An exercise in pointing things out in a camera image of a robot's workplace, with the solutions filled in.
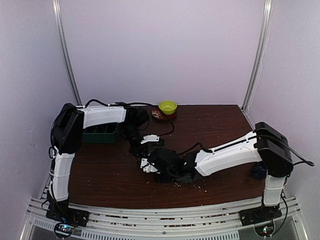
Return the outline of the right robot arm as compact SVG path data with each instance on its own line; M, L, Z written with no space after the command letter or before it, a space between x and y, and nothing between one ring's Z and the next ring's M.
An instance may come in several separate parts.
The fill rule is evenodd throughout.
M287 177L294 169L287 138L265 122L255 124L246 135L217 147L177 153L163 147L140 158L145 173L155 173L160 182L192 183L216 172L248 163L262 164L265 187L259 220L268 220L281 200Z

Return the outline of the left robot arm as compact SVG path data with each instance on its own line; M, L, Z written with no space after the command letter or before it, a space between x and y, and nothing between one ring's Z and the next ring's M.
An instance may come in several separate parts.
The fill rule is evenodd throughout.
M156 134L141 135L140 126L150 118L139 103L96 103L96 106L66 103L51 127L49 154L52 162L47 199L49 210L61 222L72 218L69 208L69 178L73 159L83 143L85 129L105 124L122 124L123 134L130 144L132 154L138 158L147 157L148 144L163 145L163 140Z

